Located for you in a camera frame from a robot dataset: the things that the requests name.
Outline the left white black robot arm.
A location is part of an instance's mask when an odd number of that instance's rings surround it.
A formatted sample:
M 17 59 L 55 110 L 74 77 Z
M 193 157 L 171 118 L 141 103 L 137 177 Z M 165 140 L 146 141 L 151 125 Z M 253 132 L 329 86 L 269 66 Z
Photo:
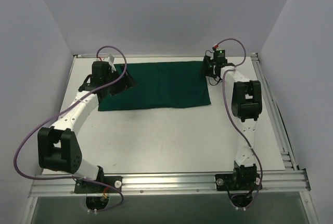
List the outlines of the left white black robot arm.
M 92 192 L 100 192 L 105 186 L 103 170 L 83 158 L 77 135 L 91 112 L 106 97 L 136 84 L 126 64 L 116 69 L 110 59 L 93 62 L 91 74 L 78 88 L 69 108 L 49 128 L 42 127 L 38 131 L 39 165 L 87 179 L 86 186 Z

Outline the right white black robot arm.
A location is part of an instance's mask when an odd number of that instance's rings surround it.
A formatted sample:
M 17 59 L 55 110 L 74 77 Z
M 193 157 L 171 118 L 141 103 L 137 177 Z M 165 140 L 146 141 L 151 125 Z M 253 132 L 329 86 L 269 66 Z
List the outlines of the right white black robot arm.
M 227 116 L 238 133 L 237 152 L 231 183 L 243 189 L 258 176 L 258 160 L 254 154 L 254 132 L 262 112 L 262 90 L 258 80 L 251 80 L 228 62 L 225 51 L 213 49 L 205 55 L 200 73 L 222 85 L 223 103 Z

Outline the green surgical cloth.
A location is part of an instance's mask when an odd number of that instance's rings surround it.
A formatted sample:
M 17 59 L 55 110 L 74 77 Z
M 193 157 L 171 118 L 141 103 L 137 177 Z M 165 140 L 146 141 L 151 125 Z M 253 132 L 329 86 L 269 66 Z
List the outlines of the green surgical cloth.
M 153 108 L 191 108 L 211 104 L 201 62 L 178 61 L 128 64 L 137 85 L 118 95 L 108 95 L 99 111 Z

